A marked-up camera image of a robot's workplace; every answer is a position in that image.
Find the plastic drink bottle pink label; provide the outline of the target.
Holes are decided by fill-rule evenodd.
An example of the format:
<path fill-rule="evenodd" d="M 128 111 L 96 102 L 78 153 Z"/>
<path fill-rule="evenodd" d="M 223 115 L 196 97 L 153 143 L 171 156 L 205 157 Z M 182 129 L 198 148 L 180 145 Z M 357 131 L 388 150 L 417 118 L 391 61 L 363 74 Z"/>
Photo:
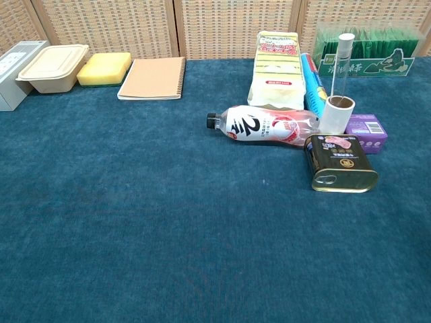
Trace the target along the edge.
<path fill-rule="evenodd" d="M 319 119 L 308 110 L 272 110 L 234 106 L 220 114 L 209 113 L 207 128 L 220 130 L 237 141 L 274 141 L 301 147 L 318 132 Z"/>

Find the clear test tube white cap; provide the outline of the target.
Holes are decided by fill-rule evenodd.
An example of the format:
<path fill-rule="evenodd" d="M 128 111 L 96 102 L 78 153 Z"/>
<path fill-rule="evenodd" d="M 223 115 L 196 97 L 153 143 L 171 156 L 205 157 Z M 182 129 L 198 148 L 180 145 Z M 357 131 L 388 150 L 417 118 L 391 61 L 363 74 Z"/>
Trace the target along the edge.
<path fill-rule="evenodd" d="M 332 105 L 340 108 L 343 105 L 342 101 L 345 94 L 345 85 L 350 68 L 354 39 L 355 35 L 352 33 L 343 33 L 338 37 L 329 101 Z"/>

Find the small purple cardboard box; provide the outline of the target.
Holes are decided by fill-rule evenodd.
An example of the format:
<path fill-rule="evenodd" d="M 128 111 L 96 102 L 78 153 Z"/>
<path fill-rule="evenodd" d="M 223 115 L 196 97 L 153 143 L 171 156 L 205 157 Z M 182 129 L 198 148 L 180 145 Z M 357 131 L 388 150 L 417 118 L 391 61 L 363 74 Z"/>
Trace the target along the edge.
<path fill-rule="evenodd" d="M 365 154 L 379 153 L 388 138 L 374 114 L 352 114 L 345 134 L 357 136 Z"/>

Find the blue cling film roll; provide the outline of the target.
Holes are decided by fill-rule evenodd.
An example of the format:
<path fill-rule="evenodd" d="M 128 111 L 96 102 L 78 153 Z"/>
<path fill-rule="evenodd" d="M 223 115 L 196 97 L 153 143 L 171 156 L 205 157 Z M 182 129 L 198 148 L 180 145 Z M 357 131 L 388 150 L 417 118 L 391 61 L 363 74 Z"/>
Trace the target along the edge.
<path fill-rule="evenodd" d="M 304 96 L 306 109 L 320 118 L 325 109 L 327 93 L 320 80 L 318 70 L 312 57 L 307 52 L 302 53 L 301 61 L 306 86 L 306 93 Z"/>

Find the blue table cloth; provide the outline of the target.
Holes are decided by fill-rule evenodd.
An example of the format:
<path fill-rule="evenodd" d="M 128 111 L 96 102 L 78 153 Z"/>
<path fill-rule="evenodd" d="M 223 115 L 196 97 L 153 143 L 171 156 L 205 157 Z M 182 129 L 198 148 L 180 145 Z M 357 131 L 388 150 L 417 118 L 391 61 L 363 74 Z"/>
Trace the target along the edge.
<path fill-rule="evenodd" d="M 0 112 L 0 323 L 431 323 L 431 57 L 347 81 L 388 134 L 362 194 L 206 127 L 252 73 L 188 61 L 179 100 L 77 86 Z"/>

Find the woven bamboo folding screen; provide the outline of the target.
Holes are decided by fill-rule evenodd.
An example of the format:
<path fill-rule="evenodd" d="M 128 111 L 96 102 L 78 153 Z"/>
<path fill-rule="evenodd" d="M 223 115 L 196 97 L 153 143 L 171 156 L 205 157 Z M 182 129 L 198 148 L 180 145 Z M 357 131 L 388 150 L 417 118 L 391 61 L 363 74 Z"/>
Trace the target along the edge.
<path fill-rule="evenodd" d="M 0 55 L 22 40 L 86 44 L 135 58 L 251 58 L 258 32 L 295 32 L 311 52 L 319 22 L 407 24 L 431 56 L 431 0 L 0 0 Z"/>

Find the black gold luncheon meat can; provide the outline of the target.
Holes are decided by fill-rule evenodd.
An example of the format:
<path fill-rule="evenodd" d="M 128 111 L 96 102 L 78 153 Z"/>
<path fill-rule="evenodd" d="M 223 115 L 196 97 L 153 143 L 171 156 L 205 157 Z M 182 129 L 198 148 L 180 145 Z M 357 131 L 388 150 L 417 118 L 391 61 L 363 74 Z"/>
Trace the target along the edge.
<path fill-rule="evenodd" d="M 315 191 L 361 193 L 378 182 L 378 173 L 354 135 L 310 135 L 304 152 Z"/>

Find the yellow sponge multipack bag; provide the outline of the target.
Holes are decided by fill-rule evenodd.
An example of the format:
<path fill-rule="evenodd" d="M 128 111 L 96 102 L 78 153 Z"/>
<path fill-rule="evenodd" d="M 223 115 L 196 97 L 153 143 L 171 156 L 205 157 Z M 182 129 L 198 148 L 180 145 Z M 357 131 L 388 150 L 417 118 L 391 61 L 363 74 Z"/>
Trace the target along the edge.
<path fill-rule="evenodd" d="M 298 34 L 259 32 L 248 104 L 276 110 L 303 110 L 305 93 Z"/>

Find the kraft spiral notebook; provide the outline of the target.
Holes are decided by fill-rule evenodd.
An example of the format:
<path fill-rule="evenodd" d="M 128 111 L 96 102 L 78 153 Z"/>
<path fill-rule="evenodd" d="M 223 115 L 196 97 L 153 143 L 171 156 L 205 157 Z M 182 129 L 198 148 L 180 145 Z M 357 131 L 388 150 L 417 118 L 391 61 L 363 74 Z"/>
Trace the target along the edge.
<path fill-rule="evenodd" d="M 181 99 L 185 57 L 135 59 L 117 93 L 119 100 Z"/>

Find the clear box green tea bags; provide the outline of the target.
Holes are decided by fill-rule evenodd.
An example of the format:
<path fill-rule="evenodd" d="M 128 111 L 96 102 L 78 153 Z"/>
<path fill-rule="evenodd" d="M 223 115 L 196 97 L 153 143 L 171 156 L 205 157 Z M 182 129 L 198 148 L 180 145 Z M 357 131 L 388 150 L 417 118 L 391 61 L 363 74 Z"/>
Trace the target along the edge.
<path fill-rule="evenodd" d="M 355 36 L 350 64 L 335 66 L 339 35 Z M 340 69 L 352 77 L 406 76 L 425 36 L 409 22 L 318 22 L 312 59 L 321 77 Z"/>

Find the white power strip box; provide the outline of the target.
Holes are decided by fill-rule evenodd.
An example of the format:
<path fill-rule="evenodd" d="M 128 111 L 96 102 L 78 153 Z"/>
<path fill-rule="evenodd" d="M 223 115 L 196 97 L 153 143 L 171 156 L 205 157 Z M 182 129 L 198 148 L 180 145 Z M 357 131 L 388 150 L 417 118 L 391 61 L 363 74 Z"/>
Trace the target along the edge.
<path fill-rule="evenodd" d="M 49 45 L 48 40 L 20 41 L 0 57 L 0 112 L 14 111 L 33 90 L 28 81 L 17 81 L 16 78 Z"/>

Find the beige lidded food container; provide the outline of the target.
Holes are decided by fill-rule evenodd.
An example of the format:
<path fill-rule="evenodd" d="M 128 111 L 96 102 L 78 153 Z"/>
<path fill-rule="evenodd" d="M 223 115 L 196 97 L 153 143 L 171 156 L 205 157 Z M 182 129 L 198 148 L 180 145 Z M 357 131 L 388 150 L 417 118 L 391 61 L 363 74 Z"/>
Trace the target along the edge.
<path fill-rule="evenodd" d="M 86 44 L 48 46 L 18 73 L 15 80 L 28 81 L 41 94 L 68 92 L 77 81 L 88 49 Z"/>

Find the white lint roller refill roll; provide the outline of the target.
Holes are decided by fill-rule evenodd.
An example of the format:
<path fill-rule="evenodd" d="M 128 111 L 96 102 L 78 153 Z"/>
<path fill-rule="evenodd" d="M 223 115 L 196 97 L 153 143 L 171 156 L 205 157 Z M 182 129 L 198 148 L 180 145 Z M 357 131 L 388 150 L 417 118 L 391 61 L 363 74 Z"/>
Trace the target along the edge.
<path fill-rule="evenodd" d="M 319 118 L 319 132 L 328 135 L 344 134 L 355 105 L 355 101 L 347 96 L 329 96 Z"/>

